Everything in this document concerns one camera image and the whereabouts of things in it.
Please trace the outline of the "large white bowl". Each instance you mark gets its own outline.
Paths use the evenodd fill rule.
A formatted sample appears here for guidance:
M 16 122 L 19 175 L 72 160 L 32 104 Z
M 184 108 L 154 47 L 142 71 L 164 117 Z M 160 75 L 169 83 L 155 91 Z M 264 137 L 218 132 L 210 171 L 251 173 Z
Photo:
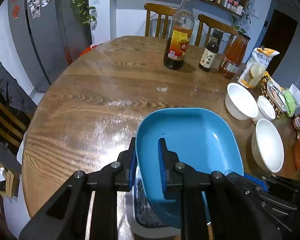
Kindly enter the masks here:
M 257 165 L 265 171 L 278 173 L 283 167 L 285 152 L 282 139 L 269 120 L 260 119 L 256 123 L 251 152 Z

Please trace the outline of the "blue square plate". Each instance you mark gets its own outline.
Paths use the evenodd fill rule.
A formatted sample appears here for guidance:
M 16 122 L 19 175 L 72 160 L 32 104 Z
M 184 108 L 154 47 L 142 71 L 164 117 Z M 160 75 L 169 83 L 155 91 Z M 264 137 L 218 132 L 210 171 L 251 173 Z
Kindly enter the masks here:
M 160 178 L 158 140 L 195 170 L 211 174 L 244 174 L 235 136 L 216 113 L 203 108 L 165 108 L 152 112 L 136 134 L 136 155 L 147 200 L 166 224 L 180 228 L 179 196 L 164 197 Z

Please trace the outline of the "small white ramekin bowl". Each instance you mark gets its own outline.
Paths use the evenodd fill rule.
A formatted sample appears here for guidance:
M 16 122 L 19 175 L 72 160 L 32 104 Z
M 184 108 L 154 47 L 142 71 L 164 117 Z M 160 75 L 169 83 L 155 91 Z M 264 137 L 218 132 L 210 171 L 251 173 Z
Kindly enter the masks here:
M 257 117 L 252 118 L 252 121 L 255 125 L 260 119 L 267 119 L 269 121 L 273 121 L 276 118 L 274 107 L 266 97 L 262 95 L 259 96 L 257 99 L 257 106 L 258 115 Z

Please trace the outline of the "medium white bowl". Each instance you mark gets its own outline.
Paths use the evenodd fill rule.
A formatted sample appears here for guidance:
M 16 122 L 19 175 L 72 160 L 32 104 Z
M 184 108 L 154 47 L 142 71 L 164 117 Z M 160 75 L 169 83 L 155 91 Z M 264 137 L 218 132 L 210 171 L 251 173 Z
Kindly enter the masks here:
M 230 115 L 237 120 L 247 120 L 258 116 L 258 106 L 253 95 L 237 83 L 227 85 L 225 106 Z

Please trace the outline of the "white patterned square plate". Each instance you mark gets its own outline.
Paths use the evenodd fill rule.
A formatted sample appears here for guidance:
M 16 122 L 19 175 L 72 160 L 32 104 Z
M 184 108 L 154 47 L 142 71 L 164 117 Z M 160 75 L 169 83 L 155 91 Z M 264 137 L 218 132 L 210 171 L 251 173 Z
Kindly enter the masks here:
M 132 190 L 125 195 L 125 217 L 132 232 L 147 239 L 162 239 L 180 234 L 180 230 L 167 225 L 152 210 L 146 198 L 140 169 L 136 169 Z

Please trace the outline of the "green snack packet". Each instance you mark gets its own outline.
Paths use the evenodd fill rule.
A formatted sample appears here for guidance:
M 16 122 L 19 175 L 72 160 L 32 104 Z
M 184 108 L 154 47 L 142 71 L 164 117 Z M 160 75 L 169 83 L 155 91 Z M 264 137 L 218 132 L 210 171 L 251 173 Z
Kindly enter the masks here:
M 296 110 L 296 104 L 294 98 L 288 89 L 285 89 L 283 91 L 283 97 L 285 98 L 285 102 L 286 102 L 287 115 L 289 118 L 291 118 L 294 115 L 294 112 Z

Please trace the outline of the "packaged fish tray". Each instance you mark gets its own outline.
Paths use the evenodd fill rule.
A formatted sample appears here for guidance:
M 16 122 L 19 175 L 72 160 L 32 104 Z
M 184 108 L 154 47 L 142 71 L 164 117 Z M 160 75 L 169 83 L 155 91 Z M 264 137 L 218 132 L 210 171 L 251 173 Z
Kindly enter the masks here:
M 275 86 L 273 81 L 271 80 L 267 81 L 267 89 L 268 92 L 270 92 L 270 94 L 275 98 L 275 101 L 277 102 L 279 109 L 282 112 L 286 112 L 285 98 L 281 94 L 280 90 Z

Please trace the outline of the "bag of round crackers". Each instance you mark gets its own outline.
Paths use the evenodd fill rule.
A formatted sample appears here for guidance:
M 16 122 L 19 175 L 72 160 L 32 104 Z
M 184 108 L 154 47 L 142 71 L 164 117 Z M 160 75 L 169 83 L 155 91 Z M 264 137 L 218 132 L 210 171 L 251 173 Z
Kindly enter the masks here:
M 247 89 L 255 88 L 268 68 L 271 60 L 280 53 L 269 48 L 255 48 L 250 59 L 237 79 L 238 83 Z

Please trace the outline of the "large vinegar bottle yellow cap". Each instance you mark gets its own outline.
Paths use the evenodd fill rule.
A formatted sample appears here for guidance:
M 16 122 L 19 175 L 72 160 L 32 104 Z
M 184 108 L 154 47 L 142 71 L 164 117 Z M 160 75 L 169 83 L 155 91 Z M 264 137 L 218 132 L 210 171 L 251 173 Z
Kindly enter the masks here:
M 182 0 L 180 7 L 172 17 L 172 23 L 164 53 L 165 67 L 179 70 L 185 60 L 185 55 L 194 29 L 193 0 Z

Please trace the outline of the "small dark soy bottle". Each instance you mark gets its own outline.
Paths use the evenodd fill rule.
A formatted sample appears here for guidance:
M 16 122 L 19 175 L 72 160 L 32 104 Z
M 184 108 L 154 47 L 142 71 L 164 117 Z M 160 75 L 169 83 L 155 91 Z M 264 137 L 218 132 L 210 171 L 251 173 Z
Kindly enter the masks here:
M 219 45 L 223 37 L 223 32 L 219 29 L 214 29 L 210 35 L 208 44 L 205 47 L 203 55 L 199 62 L 199 68 L 205 72 L 209 72 L 212 63 L 218 54 Z

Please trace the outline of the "orange sauce jar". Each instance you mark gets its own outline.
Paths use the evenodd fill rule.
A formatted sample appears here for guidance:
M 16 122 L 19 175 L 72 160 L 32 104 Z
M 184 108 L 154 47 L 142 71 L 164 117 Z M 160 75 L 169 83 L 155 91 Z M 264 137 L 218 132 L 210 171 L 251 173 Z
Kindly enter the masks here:
M 230 47 L 225 51 L 223 59 L 219 65 L 219 73 L 227 79 L 232 79 L 237 73 L 245 55 L 250 37 L 238 32 L 237 37 Z

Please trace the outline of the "grey refrigerator with photos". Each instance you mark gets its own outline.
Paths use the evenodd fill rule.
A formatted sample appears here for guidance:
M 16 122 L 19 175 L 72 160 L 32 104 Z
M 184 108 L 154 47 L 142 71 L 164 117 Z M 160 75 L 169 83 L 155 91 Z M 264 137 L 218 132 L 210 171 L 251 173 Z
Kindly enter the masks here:
M 13 42 L 35 91 L 45 92 L 92 44 L 72 0 L 8 0 Z

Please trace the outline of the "left wooden chair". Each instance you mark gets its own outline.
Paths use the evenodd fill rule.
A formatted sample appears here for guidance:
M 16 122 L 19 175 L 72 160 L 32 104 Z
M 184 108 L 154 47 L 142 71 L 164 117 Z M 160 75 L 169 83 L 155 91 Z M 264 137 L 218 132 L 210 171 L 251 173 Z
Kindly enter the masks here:
M 168 18 L 175 15 L 177 8 L 154 3 L 146 3 L 144 5 L 144 9 L 146 10 L 145 36 L 149 37 L 151 12 L 154 12 L 158 15 L 154 37 L 161 37 L 162 39 L 165 39 L 168 32 Z

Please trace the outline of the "hanging green plant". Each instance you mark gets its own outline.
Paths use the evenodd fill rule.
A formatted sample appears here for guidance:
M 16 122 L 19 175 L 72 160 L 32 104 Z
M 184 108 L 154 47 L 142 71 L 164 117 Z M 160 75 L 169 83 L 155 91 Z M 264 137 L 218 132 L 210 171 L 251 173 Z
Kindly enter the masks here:
M 96 23 L 96 17 L 91 14 L 96 8 L 89 5 L 89 0 L 70 0 L 70 2 L 77 19 L 82 25 L 91 25 L 92 23 Z

